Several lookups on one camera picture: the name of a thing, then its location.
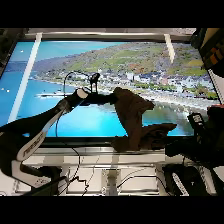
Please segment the brown cloth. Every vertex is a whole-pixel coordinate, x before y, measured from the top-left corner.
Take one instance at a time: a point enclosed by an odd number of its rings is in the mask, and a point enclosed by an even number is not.
[[[114,94],[118,98],[115,109],[128,137],[115,137],[111,142],[112,147],[118,152],[138,151],[141,148],[164,148],[162,139],[169,131],[176,128],[176,124],[154,124],[142,127],[142,114],[146,110],[152,110],[154,104],[120,87],[115,88]]]

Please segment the monitor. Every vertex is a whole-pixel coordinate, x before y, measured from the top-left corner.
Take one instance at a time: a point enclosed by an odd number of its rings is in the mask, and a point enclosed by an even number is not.
[[[37,115],[54,107],[62,99],[63,81],[70,71],[92,75],[100,73],[98,91],[112,93],[116,86],[153,100],[155,108],[143,114],[143,125],[175,123],[170,136],[193,135],[187,116],[219,103],[206,70],[201,69],[199,52],[189,43],[172,43],[173,59],[167,43],[146,41],[42,41],[34,64],[27,67],[34,41],[17,43],[0,79],[0,126]],[[23,83],[24,73],[29,76]],[[15,99],[23,84],[21,101]],[[66,93],[89,86],[87,76],[74,72],[66,81]],[[113,137],[126,131],[113,105],[75,108],[62,116],[59,137]],[[48,137],[55,137],[55,124]]]

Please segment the shoreline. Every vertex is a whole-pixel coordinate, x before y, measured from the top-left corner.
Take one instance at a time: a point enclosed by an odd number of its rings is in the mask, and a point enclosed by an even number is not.
[[[40,81],[40,82],[48,82],[51,84],[58,84],[58,85],[62,85],[64,86],[63,83],[61,82],[52,82],[52,81],[47,81],[47,80],[39,80],[39,79],[30,79],[30,80],[34,80],[34,81]],[[78,88],[78,86],[76,85],[71,85],[71,84],[66,84],[66,86],[70,86],[70,87],[74,87],[74,88]],[[112,93],[113,91],[110,90],[105,90],[105,89],[98,89],[99,92],[102,93]],[[192,109],[199,109],[199,110],[206,110],[207,111],[207,107],[211,106],[213,104],[217,104],[219,103],[219,101],[215,101],[215,100],[205,100],[205,99],[201,99],[201,98],[183,98],[183,97],[178,97],[178,96],[174,96],[174,95],[162,95],[162,94],[158,94],[158,93],[154,93],[154,92],[149,92],[149,93],[143,93],[143,94],[139,94],[141,97],[150,100],[150,101],[155,101],[155,102],[159,102],[159,103],[166,103],[170,106],[172,106],[172,104],[176,105],[176,106],[182,106],[184,108],[190,107]]]

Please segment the water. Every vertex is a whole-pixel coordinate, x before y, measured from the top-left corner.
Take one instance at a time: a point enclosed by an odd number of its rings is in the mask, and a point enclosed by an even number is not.
[[[0,109],[1,125],[6,124],[15,100],[19,83],[23,73],[5,74],[0,80],[0,89],[10,89],[10,92],[0,90],[0,103],[4,105]],[[47,83],[36,80],[29,80],[23,97],[17,119],[34,116],[54,107],[62,98],[39,98],[36,94],[53,93],[59,89],[63,90],[63,85]],[[74,87],[66,86],[66,92],[73,92]],[[154,110],[147,111],[143,115],[143,124],[175,123],[177,128],[169,132],[169,136],[192,135],[193,129],[187,121],[186,115],[178,112],[171,106],[158,104]],[[114,106],[106,104],[104,106],[91,105],[88,107],[77,107],[72,112],[64,115],[59,120],[59,137],[112,137],[123,136],[126,131],[121,126]],[[49,137],[55,136],[55,124],[48,131]]]

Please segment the television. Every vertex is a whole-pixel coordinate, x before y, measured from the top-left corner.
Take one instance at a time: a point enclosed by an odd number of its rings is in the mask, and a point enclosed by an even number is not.
[[[166,42],[148,41],[42,41],[24,94],[21,89],[34,41],[20,41],[0,79],[0,126],[15,119],[34,116],[54,107],[63,98],[63,81],[70,71],[87,76],[100,73],[98,91],[112,93],[116,86],[153,100],[155,108],[143,114],[143,125],[175,123],[169,136],[193,135],[187,116],[200,112],[219,99],[206,70],[201,69],[199,52],[189,43],[172,43],[174,57]],[[89,86],[87,76],[74,72],[66,81],[66,93]],[[113,105],[79,106],[59,120],[59,137],[113,137],[126,131]],[[55,137],[55,124],[47,137]]]

